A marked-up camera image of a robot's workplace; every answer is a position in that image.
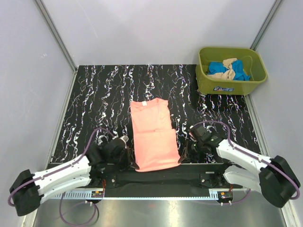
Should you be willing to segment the pink t shirt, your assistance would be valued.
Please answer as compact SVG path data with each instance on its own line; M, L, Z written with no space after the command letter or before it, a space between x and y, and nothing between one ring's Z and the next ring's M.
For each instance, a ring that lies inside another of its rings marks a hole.
M176 130L172 128L168 101L155 98L130 103L137 172L180 165Z

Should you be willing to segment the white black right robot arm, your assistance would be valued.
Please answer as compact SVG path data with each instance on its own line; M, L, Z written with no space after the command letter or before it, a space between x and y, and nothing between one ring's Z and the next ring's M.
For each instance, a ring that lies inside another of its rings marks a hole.
M260 193L278 208L284 207L289 200L300 197L301 184L283 157L254 153L233 142L230 133L223 135L209 131L201 123L192 125L188 134L192 147L185 148L180 163L198 162L202 155L211 155L222 161L213 173L200 176L203 188L229 189L219 196L219 203L232 204L235 185Z

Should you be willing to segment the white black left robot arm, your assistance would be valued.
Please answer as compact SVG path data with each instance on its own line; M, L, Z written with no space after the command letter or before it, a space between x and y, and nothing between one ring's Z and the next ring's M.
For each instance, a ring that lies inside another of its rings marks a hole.
M84 155L44 171L22 171L9 189L9 205L19 217L25 216L63 192L82 187L103 187L107 165L124 165L127 161L128 137L112 139L105 145L90 145Z

